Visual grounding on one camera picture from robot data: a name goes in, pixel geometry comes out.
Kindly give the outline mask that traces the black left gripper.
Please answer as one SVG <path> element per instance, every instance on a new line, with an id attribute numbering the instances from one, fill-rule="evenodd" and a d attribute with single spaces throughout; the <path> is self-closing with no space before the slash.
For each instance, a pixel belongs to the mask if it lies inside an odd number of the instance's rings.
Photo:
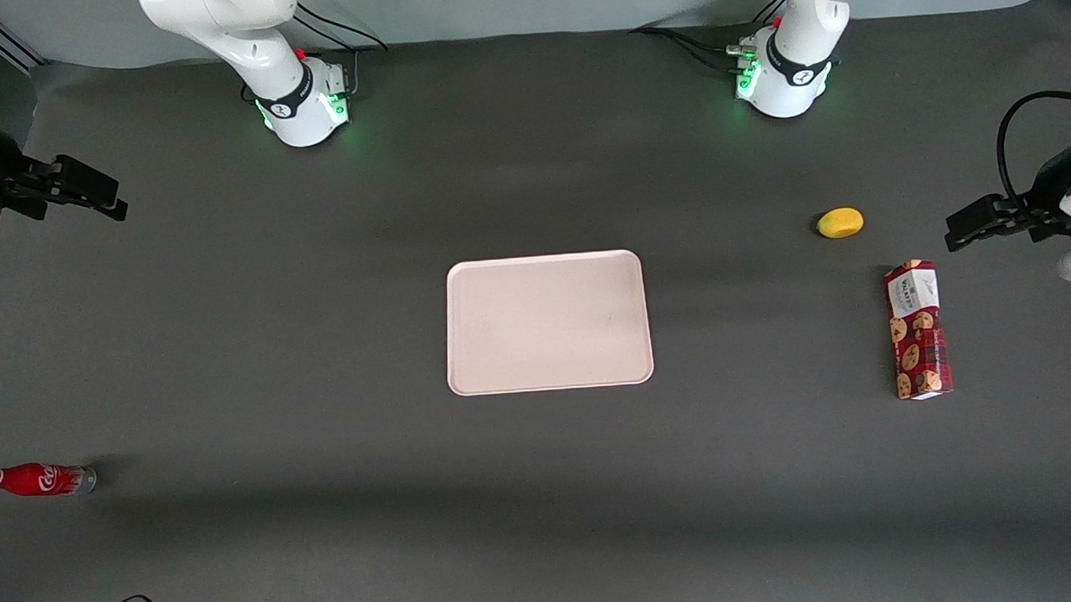
<path id="1" fill-rule="evenodd" d="M 1062 212 L 1060 201 L 1071 184 L 1071 145 L 1054 159 L 1043 163 L 1034 178 L 1034 185 L 1024 195 L 1035 223 L 1029 239 L 1045 241 L 1053 236 L 1071 238 L 1071 216 Z M 972 245 L 976 241 L 1028 230 L 1023 223 L 1025 213 L 1013 199 L 1000 194 L 987 194 L 968 205 L 968 212 L 957 212 L 945 219 L 945 244 L 949 253 Z"/>

